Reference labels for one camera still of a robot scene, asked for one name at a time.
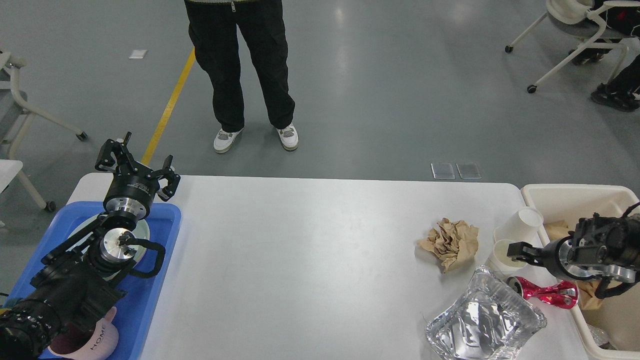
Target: black shoe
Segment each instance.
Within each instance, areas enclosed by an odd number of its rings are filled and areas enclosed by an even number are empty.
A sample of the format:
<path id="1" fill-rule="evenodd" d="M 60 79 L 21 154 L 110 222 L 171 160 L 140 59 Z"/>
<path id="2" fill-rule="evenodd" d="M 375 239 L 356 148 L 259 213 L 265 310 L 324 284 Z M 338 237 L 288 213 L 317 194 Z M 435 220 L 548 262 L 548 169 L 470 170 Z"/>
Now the black shoe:
<path id="1" fill-rule="evenodd" d="M 601 61 L 602 59 L 604 59 L 604 55 L 605 53 L 589 53 L 586 51 L 581 52 L 580 54 L 578 54 L 578 56 L 574 57 L 571 60 L 571 63 L 576 65 L 576 66 L 580 66 L 580 65 L 584 65 L 586 63 L 597 63 L 599 61 Z"/>
<path id="2" fill-rule="evenodd" d="M 598 85 L 596 91 L 591 93 L 591 100 L 627 113 L 640 108 L 640 102 L 636 100 L 634 94 L 630 92 L 610 93 L 604 84 Z"/>

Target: white table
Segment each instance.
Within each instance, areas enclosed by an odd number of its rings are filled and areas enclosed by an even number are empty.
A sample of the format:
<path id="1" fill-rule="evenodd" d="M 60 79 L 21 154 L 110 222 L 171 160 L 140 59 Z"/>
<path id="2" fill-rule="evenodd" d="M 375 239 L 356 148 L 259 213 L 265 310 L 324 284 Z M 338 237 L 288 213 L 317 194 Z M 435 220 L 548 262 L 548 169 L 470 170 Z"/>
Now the white table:
<path id="1" fill-rule="evenodd" d="M 110 182 L 88 174 L 69 202 L 102 201 Z M 184 176 L 170 202 L 182 227 L 148 360 L 439 359 L 425 325 L 524 206 L 510 184 L 205 176 Z M 416 246 L 442 217 L 480 228 L 475 264 L 441 274 Z M 555 283 L 542 268 L 519 274 Z M 569 312 L 532 302 L 548 325 L 518 360 L 587 359 Z"/>
<path id="2" fill-rule="evenodd" d="M 22 169 L 22 161 L 0 159 L 0 193 Z"/>

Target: crumpled brown paper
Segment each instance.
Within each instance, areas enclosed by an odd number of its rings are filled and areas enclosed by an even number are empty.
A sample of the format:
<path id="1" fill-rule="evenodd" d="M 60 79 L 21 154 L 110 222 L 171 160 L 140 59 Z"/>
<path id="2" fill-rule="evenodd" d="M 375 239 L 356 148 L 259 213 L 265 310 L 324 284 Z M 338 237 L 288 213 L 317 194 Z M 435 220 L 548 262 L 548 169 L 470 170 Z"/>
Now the crumpled brown paper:
<path id="1" fill-rule="evenodd" d="M 438 226 L 440 231 L 431 229 L 427 238 L 418 241 L 418 245 L 442 261 L 443 273 L 474 258 L 479 246 L 477 227 L 468 225 L 464 220 L 451 222 L 448 218 L 442 218 Z"/>
<path id="2" fill-rule="evenodd" d="M 597 310 L 602 306 L 602 299 L 596 297 L 596 289 L 600 281 L 578 281 L 579 306 L 582 310 Z"/>
<path id="3" fill-rule="evenodd" d="M 569 235 L 569 225 L 564 220 L 545 224 L 545 230 L 551 241 L 560 240 Z"/>
<path id="4" fill-rule="evenodd" d="M 560 240 L 569 235 L 569 225 L 564 220 L 545 224 L 545 230 L 551 241 Z M 577 281 L 576 283 L 580 291 L 578 297 L 580 308 L 582 310 L 600 309 L 602 299 L 598 299 L 595 295 L 600 281 Z"/>

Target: blue tray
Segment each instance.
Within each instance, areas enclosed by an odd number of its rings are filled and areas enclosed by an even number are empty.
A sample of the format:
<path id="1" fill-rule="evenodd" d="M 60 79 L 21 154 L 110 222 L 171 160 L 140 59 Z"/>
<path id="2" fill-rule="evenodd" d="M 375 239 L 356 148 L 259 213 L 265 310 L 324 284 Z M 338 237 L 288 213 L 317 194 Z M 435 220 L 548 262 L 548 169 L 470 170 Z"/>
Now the blue tray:
<path id="1" fill-rule="evenodd" d="M 26 297 L 33 292 L 34 287 L 29 282 L 44 267 L 40 260 L 55 246 L 65 241 L 78 225 L 102 211 L 104 211 L 102 203 L 92 201 L 74 202 L 60 209 L 13 287 L 9 299 Z M 164 264 L 160 273 L 151 279 L 127 276 L 118 285 L 118 289 L 127 290 L 128 294 L 115 305 L 118 313 L 113 320 L 113 325 L 120 333 L 120 340 L 108 359 L 134 360 L 140 356 L 156 309 L 164 275 L 171 260 L 173 246 L 178 237 L 181 218 L 180 209 L 173 204 L 154 204 L 151 214 L 146 218 L 151 232 L 149 240 L 164 245 L 166 249 Z M 155 254 L 153 252 L 149 254 L 142 258 L 135 269 L 145 272 L 153 269 Z M 60 359 L 60 357 L 45 350 L 40 359 Z"/>

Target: trash bin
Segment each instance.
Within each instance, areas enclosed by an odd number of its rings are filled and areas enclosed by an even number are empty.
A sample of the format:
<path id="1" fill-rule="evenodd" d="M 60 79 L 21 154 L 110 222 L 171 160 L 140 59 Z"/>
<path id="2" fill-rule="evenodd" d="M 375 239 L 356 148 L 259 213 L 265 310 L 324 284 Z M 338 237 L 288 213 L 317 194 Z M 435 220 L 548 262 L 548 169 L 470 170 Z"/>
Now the trash bin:
<path id="1" fill-rule="evenodd" d="M 619 217 L 638 202 L 636 195 L 623 186 L 585 184 L 530 184 L 522 188 L 528 206 L 536 208 L 544 222 L 566 221 L 571 230 L 579 218 Z M 640 212 L 640 207 L 633 213 Z M 549 243 L 544 227 L 538 230 L 543 245 Z M 628 292 L 604 300 L 600 309 L 571 309 L 588 354 L 595 359 L 640 359 L 640 285 Z M 604 330 L 619 350 L 604 350 L 596 345 L 587 323 Z"/>

